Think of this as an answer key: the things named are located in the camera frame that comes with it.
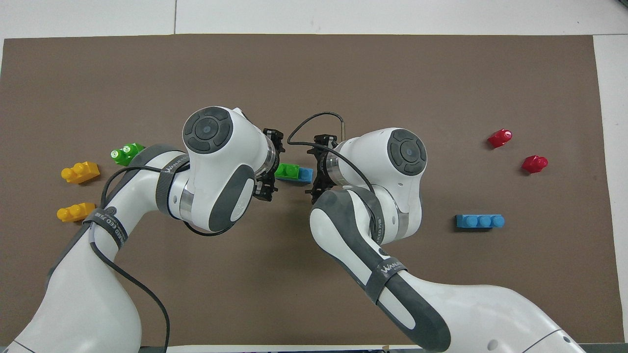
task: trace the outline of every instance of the toy block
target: toy block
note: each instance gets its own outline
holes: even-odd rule
[[[95,204],[83,202],[82,204],[72,205],[57,211],[57,218],[63,222],[76,222],[84,220],[91,211],[96,208]]]
[[[142,149],[144,149],[144,146],[139,143],[125,144],[121,149],[111,151],[111,159],[114,160],[117,165],[128,166],[131,160],[133,160]]]
[[[540,172],[546,166],[548,166],[547,158],[534,155],[526,158],[526,160],[521,165],[521,168],[527,170],[528,173],[532,174]]]
[[[68,183],[80,184],[100,175],[98,166],[94,162],[77,163],[71,168],[64,168],[61,177]]]
[[[275,178],[287,182],[311,183],[314,171],[310,168],[300,168],[298,165],[279,163],[275,171]]]
[[[314,171],[311,168],[299,168],[299,182],[309,184],[312,182]]]
[[[512,138],[512,132],[510,130],[501,129],[496,131],[491,137],[487,139],[494,148],[504,146]]]
[[[501,228],[505,220],[501,214],[458,214],[456,227],[458,228]]]

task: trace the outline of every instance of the yellow lego brick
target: yellow lego brick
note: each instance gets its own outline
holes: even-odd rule
[[[64,209],[57,211],[57,218],[64,222],[76,222],[78,220],[84,220],[91,211],[96,208],[96,205],[89,202],[83,202],[82,204],[72,205]]]
[[[61,171],[61,177],[66,182],[73,184],[80,184],[98,175],[100,175],[100,171],[96,163],[93,162],[77,163],[73,167]]]

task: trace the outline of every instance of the black cable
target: black cable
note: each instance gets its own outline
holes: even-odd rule
[[[118,175],[124,173],[125,171],[131,171],[131,170],[150,170],[150,171],[156,171],[157,173],[161,173],[161,169],[155,168],[152,166],[147,166],[147,165],[125,166],[124,168],[118,170],[112,176],[109,177],[109,179],[105,183],[105,187],[102,189],[102,194],[100,195],[100,207],[102,209],[105,208],[105,203],[107,202],[107,190],[109,189],[109,185],[111,184],[111,182],[113,182],[114,179]]]
[[[183,221],[183,224],[185,224],[186,227],[188,227],[188,229],[190,229],[193,233],[198,234],[199,236],[203,236],[203,237],[215,237],[215,236],[219,236],[222,233],[228,231],[229,229],[231,229],[231,227],[233,227],[233,225],[228,226],[227,228],[221,230],[220,232],[216,232],[216,233],[203,233],[201,231],[198,231],[196,229],[194,229],[188,222]]]
[[[163,353],[166,353],[166,349],[168,348],[168,342],[170,341],[170,317],[168,316],[168,312],[166,311],[166,307],[163,305],[161,300],[151,291],[147,286],[145,286],[142,282],[136,280],[133,276],[126,273],[123,269],[121,269],[118,265],[114,264],[110,259],[103,254],[100,249],[96,246],[95,241],[91,241],[89,244],[92,247],[92,251],[100,258],[100,260],[106,263],[110,268],[112,268],[115,272],[118,272],[120,275],[125,277],[134,285],[140,287],[146,294],[148,294],[156,303],[159,305],[161,312],[163,313],[163,317],[166,319],[166,339],[163,344]]]
[[[345,156],[341,155],[339,152],[336,152],[332,148],[329,148],[327,146],[324,146],[324,145],[318,144],[318,143],[303,142],[303,141],[293,142],[292,141],[292,137],[305,124],[307,124],[308,121],[314,119],[315,117],[322,116],[322,115],[332,115],[332,116],[335,116],[335,117],[337,117],[340,120],[341,123],[344,123],[344,120],[342,119],[342,117],[339,114],[337,114],[337,113],[334,113],[334,112],[320,112],[320,113],[316,113],[316,114],[310,116],[309,118],[305,119],[301,124],[299,124],[299,126],[296,127],[296,129],[294,131],[292,131],[292,133],[288,136],[288,140],[287,140],[288,144],[300,145],[300,146],[310,146],[310,147],[322,149],[324,151],[328,151],[329,153],[333,153],[334,155],[338,156],[338,158],[340,158],[341,160],[345,161],[345,163],[348,164],[362,178],[362,180],[369,187],[369,190],[372,193],[375,193],[375,190],[373,189],[373,185],[371,185],[371,182],[366,178],[366,176],[355,166],[355,164],[351,163],[351,161],[349,159],[347,159]]]

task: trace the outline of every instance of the red toy block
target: red toy block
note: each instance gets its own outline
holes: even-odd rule
[[[491,137],[487,140],[490,144],[493,145],[494,148],[498,148],[504,146],[510,139],[512,138],[512,132],[510,130],[501,129],[496,131]]]
[[[526,158],[526,160],[521,165],[521,168],[527,170],[530,173],[538,173],[546,166],[548,166],[547,158],[534,155]]]

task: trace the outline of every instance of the green toy block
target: green toy block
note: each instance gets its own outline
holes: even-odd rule
[[[296,164],[279,163],[275,171],[275,178],[298,181],[299,166]]]
[[[111,151],[111,159],[117,165],[128,166],[131,160],[144,149],[139,143],[125,144],[121,149]]]

